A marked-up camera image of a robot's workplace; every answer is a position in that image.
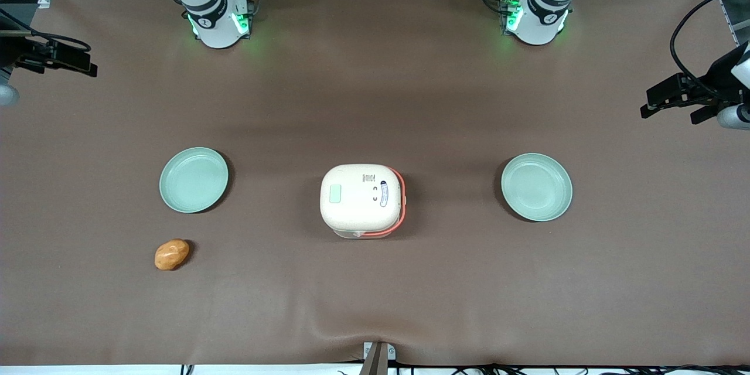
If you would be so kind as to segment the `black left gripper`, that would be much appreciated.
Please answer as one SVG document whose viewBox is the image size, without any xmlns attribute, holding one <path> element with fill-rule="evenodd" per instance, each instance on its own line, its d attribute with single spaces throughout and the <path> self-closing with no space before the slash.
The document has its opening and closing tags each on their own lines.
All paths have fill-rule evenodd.
<svg viewBox="0 0 750 375">
<path fill-rule="evenodd" d="M 748 41 L 718 58 L 701 81 L 714 93 L 716 105 L 705 105 L 690 114 L 693 125 L 715 118 L 723 108 L 748 103 L 749 47 Z M 668 108 L 702 104 L 702 92 L 690 78 L 676 73 L 646 90 L 646 104 L 640 108 L 643 119 Z"/>
</svg>

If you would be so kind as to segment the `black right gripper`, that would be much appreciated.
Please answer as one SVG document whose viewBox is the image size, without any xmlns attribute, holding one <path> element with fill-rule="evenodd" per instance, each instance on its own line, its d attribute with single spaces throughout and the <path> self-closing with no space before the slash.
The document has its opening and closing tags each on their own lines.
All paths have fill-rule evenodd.
<svg viewBox="0 0 750 375">
<path fill-rule="evenodd" d="M 97 65 L 91 62 L 90 54 L 80 47 L 56 42 L 50 36 L 42 36 L 45 42 L 28 39 L 28 31 L 1 30 L 1 68 L 16 67 L 43 75 L 46 69 L 77 71 L 83 75 L 97 77 Z M 56 62 L 53 61 L 56 46 Z"/>
</svg>

